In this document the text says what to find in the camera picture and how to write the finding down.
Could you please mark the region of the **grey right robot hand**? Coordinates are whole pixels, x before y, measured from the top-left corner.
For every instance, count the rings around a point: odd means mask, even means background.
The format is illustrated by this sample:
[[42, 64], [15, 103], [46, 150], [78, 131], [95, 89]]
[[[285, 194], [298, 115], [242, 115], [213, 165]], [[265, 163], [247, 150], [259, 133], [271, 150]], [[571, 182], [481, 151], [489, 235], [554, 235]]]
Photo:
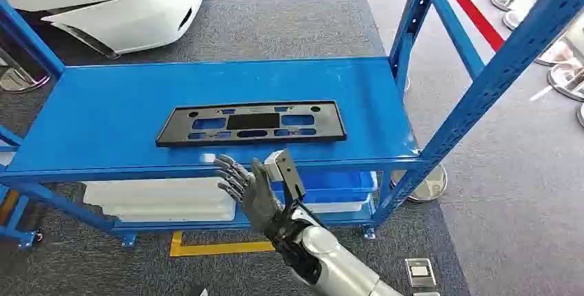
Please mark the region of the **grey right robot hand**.
[[275, 197], [263, 163], [254, 158], [251, 169], [247, 170], [224, 154], [217, 156], [213, 163], [220, 178], [218, 188], [241, 205], [254, 231], [266, 231], [273, 217], [281, 212], [282, 204]]

